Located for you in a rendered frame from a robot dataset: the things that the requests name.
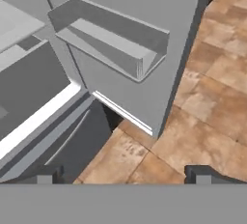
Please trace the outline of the dark grey fridge drawer front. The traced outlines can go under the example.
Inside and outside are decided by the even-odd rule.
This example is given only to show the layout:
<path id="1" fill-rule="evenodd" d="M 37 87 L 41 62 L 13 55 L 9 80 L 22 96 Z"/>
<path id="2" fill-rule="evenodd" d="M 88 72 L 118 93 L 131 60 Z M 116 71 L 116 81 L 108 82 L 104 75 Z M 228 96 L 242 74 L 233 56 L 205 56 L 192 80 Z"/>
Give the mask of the dark grey fridge drawer front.
<path id="1" fill-rule="evenodd" d="M 0 182 L 17 178 L 42 167 L 74 130 L 83 114 L 90 113 L 72 139 L 48 165 L 63 165 L 62 182 L 73 183 L 111 135 L 103 107 L 98 100 L 80 104 L 66 117 L 54 122 L 25 146 L 2 169 Z"/>

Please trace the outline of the pale grey fridge inner shelf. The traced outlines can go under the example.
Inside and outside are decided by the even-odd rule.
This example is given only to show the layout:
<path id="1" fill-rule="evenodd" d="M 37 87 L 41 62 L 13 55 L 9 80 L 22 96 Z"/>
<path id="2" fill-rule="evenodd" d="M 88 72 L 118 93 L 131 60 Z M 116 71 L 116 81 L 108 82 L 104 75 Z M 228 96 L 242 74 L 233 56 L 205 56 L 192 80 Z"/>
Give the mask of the pale grey fridge inner shelf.
<path id="1" fill-rule="evenodd" d="M 0 53 L 40 31 L 45 24 L 0 0 Z"/>

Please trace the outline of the grey fridge door shelf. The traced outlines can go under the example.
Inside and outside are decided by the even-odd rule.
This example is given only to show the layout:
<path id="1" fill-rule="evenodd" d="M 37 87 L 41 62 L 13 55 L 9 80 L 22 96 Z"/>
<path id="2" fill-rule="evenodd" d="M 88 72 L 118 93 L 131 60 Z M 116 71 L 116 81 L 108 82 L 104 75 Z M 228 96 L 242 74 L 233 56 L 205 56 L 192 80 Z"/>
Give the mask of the grey fridge door shelf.
<path id="1" fill-rule="evenodd" d="M 89 0 L 68 0 L 48 17 L 60 40 L 136 82 L 167 55 L 168 30 Z"/>

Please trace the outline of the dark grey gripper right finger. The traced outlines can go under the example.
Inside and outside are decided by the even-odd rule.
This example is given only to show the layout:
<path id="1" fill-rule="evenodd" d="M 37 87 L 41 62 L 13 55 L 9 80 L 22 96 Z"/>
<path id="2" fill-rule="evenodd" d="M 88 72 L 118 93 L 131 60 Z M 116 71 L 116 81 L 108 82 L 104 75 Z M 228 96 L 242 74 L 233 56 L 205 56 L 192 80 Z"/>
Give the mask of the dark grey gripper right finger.
<path id="1" fill-rule="evenodd" d="M 184 167 L 185 183 L 194 184 L 247 184 L 247 182 L 220 174 L 209 165 L 186 165 Z"/>

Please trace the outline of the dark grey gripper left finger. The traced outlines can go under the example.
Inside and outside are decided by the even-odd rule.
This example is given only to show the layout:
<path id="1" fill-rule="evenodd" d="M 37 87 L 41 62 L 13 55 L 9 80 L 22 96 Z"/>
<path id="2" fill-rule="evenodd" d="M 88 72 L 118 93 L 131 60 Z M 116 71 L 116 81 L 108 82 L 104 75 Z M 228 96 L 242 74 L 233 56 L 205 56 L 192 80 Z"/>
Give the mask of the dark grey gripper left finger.
<path id="1" fill-rule="evenodd" d="M 7 180 L 6 184 L 53 184 L 58 183 L 63 175 L 63 165 L 43 165 L 32 172 Z"/>

